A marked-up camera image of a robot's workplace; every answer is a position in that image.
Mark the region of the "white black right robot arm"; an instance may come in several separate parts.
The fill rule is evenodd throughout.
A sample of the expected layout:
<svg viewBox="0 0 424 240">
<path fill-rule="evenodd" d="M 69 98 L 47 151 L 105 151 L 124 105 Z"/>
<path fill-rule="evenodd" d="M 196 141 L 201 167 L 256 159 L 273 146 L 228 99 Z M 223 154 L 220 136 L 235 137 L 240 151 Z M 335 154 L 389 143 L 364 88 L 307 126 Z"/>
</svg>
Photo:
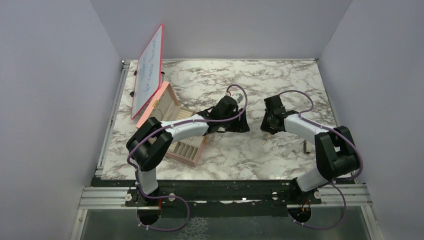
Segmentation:
<svg viewBox="0 0 424 240">
<path fill-rule="evenodd" d="M 286 110 L 279 95 L 264 99 L 265 114 L 260 129 L 272 135 L 287 132 L 299 136 L 315 147 L 316 166 L 289 182 L 289 199 L 300 204 L 316 188 L 359 170 L 361 161 L 350 130 L 345 126 L 331 128 Z"/>
</svg>

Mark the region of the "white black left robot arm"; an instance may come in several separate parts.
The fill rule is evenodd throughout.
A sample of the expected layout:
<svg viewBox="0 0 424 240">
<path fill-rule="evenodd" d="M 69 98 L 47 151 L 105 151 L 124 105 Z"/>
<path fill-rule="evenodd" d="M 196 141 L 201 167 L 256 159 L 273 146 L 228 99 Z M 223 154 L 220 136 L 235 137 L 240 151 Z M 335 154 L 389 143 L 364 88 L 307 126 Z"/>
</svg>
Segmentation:
<svg viewBox="0 0 424 240">
<path fill-rule="evenodd" d="M 245 133 L 250 130 L 246 109 L 239 107 L 243 98 L 240 93 L 227 94 L 217 105 L 191 117 L 174 121 L 150 117 L 138 128 L 126 143 L 129 152 L 127 163 L 134 167 L 138 199 L 144 205 L 152 205 L 157 200 L 156 168 L 172 144 L 213 133 Z"/>
</svg>

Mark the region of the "pink jewelry box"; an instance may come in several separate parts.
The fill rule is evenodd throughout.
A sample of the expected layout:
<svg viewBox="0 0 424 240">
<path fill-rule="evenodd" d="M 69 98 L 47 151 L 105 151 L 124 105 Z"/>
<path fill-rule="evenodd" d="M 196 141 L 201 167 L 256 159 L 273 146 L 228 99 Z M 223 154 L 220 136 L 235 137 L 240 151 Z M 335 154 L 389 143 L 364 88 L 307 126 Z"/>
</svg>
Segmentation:
<svg viewBox="0 0 424 240">
<path fill-rule="evenodd" d="M 150 117 L 155 117 L 158 121 L 170 122 L 189 118 L 195 113 L 195 111 L 180 105 L 171 84 L 164 81 L 147 105 L 136 127 L 140 128 Z M 172 143 L 165 156 L 196 167 L 206 146 L 206 139 L 206 136 L 193 136 Z"/>
</svg>

